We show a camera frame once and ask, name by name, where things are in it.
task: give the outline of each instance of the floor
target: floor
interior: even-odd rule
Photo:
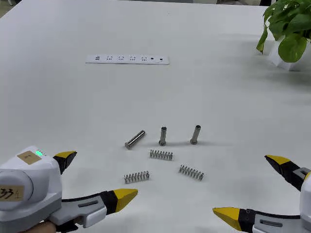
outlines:
[[[0,0],[0,18],[4,16],[9,10],[14,6],[10,6],[7,0]]]

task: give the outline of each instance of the potted plant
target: potted plant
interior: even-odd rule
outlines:
[[[276,66],[295,70],[311,40],[311,0],[279,0],[266,9],[257,50],[263,53],[268,29],[276,40],[269,55]]]

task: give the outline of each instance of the handwritten number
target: handwritten number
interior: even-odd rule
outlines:
[[[1,190],[2,190],[2,192],[0,194],[3,194],[3,195],[0,196],[0,198],[3,198],[5,195],[7,195],[8,192],[6,191],[5,188],[2,188]]]
[[[14,194],[13,189],[9,188],[9,192],[7,192],[7,193],[9,193],[10,195],[7,196],[5,199],[8,199],[10,196],[12,196]]]

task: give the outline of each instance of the metal pin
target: metal pin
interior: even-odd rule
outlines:
[[[198,136],[201,130],[201,126],[197,125],[195,126],[192,139],[190,139],[190,143],[193,145],[196,145],[198,143]]]
[[[144,135],[146,132],[144,130],[140,131],[136,136],[134,136],[131,140],[125,143],[125,147],[130,149],[134,146]]]
[[[166,145],[165,137],[166,137],[166,127],[162,127],[161,128],[161,137],[160,137],[160,141],[159,141],[159,144],[161,146]]]

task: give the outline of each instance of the label sticker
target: label sticker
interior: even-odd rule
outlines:
[[[26,152],[24,152],[22,154],[19,154],[18,158],[20,158],[22,161],[24,161],[28,165],[31,165],[31,164],[41,160],[41,158],[39,156],[37,156],[36,154],[32,153],[30,150],[26,151]]]
[[[24,186],[0,185],[0,201],[21,201],[24,198]]]

